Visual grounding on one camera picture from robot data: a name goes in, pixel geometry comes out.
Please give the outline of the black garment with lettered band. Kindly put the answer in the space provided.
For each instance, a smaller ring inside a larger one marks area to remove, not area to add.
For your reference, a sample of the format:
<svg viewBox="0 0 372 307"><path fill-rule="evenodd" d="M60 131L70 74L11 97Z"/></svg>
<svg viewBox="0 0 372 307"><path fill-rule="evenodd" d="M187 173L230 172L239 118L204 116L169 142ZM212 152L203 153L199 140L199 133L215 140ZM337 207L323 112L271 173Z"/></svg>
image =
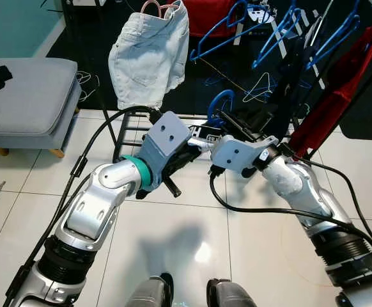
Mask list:
<svg viewBox="0 0 372 307"><path fill-rule="evenodd" d="M224 137L228 134L228 114L233 112L273 112L270 108L258 109L258 110L238 110L231 112L219 112L219 117L224 120L223 125L219 128L210 127L206 123L203 125L191 125L189 127L192 132L192 139L204 141L205 143L216 143L219 138Z"/></svg>

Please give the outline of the blue plastic hanger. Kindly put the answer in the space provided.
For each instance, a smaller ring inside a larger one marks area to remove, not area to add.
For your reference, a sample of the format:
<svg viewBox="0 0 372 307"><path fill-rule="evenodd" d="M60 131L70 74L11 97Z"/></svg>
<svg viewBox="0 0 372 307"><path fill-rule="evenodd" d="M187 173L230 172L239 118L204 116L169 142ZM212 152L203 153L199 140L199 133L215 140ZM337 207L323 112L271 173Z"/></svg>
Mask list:
<svg viewBox="0 0 372 307"><path fill-rule="evenodd" d="M361 3L361 0L353 0L352 9L350 9L348 14L344 17L344 20L338 24L337 29L333 30L329 36L326 38L320 37L323 27L326 26L326 23L331 20L331 18L326 17L322 29L320 30L320 33L318 33L315 45L312 47L306 47L305 41L303 47L305 47L306 53L301 61L303 71L311 69L321 59L326 58L326 56L328 56L335 49L335 47L339 47L353 32L355 32L356 29L359 28L359 3Z"/></svg>
<svg viewBox="0 0 372 307"><path fill-rule="evenodd" d="M246 20L251 20L250 11L270 13L270 9L264 8L264 6L250 3L248 0L236 0L229 9L221 10L225 13L224 17L213 24L212 29L201 35L195 49L189 53L189 61L197 61L219 47L233 43L258 28L262 22L253 22L250 28L239 29L240 26L244 26Z"/></svg>
<svg viewBox="0 0 372 307"><path fill-rule="evenodd" d="M235 107L235 91L224 90L215 96L207 108L206 124L210 127L219 128L224 120L219 117L219 112L231 112Z"/></svg>
<svg viewBox="0 0 372 307"><path fill-rule="evenodd" d="M257 53L255 61L251 64L251 70L256 70L256 68L262 64L266 56L279 46L283 39L286 38L286 33L296 26L300 18L301 8L297 8L297 4L292 2L291 6L286 10L283 19L277 24L277 28L268 36L265 44Z"/></svg>

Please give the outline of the pink plastic hanger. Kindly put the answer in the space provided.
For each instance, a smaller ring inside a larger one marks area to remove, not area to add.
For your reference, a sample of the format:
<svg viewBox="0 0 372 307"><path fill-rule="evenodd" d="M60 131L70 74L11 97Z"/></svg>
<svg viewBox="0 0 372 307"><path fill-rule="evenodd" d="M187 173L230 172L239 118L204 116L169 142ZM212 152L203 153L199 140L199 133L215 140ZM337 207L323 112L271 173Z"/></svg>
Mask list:
<svg viewBox="0 0 372 307"><path fill-rule="evenodd" d="M147 6L150 4L153 4L154 7L157 9L156 16L162 19L166 16L166 13L168 11L176 11L178 8L180 8L180 5L178 4L160 4L157 0L146 0L141 6L140 12L145 13L147 10Z"/></svg>

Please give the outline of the navy garment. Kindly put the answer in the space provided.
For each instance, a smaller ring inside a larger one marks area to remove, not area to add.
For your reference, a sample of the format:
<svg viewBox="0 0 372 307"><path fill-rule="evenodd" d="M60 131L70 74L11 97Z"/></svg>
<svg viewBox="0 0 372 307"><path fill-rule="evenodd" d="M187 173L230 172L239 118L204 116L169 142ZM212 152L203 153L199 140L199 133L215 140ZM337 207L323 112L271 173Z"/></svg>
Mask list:
<svg viewBox="0 0 372 307"><path fill-rule="evenodd" d="M263 129L266 136L283 139L288 133L291 118L298 108L299 84L301 75L306 71L311 54L317 50L315 46L308 46L304 37L292 39L288 46L288 53L277 65L280 74L277 87L266 100L266 110L272 115Z"/></svg>

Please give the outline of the dark red garment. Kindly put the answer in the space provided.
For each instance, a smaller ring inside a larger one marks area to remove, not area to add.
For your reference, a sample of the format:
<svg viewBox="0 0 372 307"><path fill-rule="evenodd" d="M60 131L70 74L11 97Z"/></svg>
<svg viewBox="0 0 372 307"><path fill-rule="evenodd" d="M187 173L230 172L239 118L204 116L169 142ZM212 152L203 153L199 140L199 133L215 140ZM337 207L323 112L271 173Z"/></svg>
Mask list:
<svg viewBox="0 0 372 307"><path fill-rule="evenodd" d="M291 135L288 146L307 158L309 149L318 149L352 102L359 82L372 61L372 26L365 29L348 52L327 73L329 85L305 120Z"/></svg>

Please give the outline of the light denim shorts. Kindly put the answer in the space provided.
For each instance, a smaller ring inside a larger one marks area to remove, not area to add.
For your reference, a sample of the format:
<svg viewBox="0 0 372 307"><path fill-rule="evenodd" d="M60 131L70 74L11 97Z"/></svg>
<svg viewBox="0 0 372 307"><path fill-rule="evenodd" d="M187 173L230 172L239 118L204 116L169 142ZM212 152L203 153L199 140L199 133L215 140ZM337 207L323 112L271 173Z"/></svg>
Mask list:
<svg viewBox="0 0 372 307"><path fill-rule="evenodd" d="M184 80L189 53L189 15L183 0L164 6L162 17L128 16L108 54L108 70L119 110L159 109Z"/></svg>

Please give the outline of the red shirt with yellow print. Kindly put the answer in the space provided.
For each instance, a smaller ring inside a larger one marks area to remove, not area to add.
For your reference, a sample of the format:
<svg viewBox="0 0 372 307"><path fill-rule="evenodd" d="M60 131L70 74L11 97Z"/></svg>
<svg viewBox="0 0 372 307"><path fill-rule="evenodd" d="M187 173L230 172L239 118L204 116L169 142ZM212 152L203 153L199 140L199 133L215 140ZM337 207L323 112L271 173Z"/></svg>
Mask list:
<svg viewBox="0 0 372 307"><path fill-rule="evenodd" d="M221 23L210 38L229 37L235 35L236 26L229 24L244 17L247 0L182 0L188 9L189 36L201 38Z"/></svg>

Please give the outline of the grey robot left leg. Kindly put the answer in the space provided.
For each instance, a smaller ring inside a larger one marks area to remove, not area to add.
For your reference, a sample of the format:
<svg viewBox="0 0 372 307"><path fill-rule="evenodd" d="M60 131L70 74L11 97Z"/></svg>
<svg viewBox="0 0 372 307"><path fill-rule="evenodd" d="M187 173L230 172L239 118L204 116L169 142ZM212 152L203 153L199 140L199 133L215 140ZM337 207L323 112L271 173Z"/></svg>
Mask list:
<svg viewBox="0 0 372 307"><path fill-rule="evenodd" d="M124 307L172 307L173 298L173 277L163 272L139 284Z"/></svg>

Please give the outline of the grey robot leg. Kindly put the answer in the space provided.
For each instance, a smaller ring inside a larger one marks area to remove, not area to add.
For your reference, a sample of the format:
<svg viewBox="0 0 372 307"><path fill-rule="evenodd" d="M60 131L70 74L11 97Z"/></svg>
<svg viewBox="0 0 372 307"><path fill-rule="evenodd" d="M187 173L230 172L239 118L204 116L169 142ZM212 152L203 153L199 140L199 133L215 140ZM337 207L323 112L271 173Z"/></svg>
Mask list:
<svg viewBox="0 0 372 307"><path fill-rule="evenodd" d="M124 307L172 307L173 298L173 277L163 272L139 284Z"/></svg>
<svg viewBox="0 0 372 307"><path fill-rule="evenodd" d="M206 285L208 307L257 307L253 298L230 279L210 279Z"/></svg>

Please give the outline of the grey robot right leg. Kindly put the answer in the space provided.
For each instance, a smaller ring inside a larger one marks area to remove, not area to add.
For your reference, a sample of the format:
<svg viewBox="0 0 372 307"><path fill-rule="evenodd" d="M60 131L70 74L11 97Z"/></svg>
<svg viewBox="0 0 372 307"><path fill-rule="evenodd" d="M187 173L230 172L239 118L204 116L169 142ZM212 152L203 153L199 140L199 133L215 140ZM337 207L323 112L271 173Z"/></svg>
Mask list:
<svg viewBox="0 0 372 307"><path fill-rule="evenodd" d="M230 279L210 279L206 285L208 307L257 307L253 298Z"/></svg>

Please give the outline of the grey upholstered bench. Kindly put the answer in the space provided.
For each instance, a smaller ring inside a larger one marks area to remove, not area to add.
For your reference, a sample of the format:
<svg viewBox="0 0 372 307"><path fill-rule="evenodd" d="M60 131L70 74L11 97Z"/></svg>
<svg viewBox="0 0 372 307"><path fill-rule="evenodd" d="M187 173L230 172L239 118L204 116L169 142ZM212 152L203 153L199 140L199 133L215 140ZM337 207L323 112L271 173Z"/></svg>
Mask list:
<svg viewBox="0 0 372 307"><path fill-rule="evenodd" d="M64 58L0 58L12 78L0 90L0 154L11 149L63 147L77 112L81 85L78 64Z"/></svg>

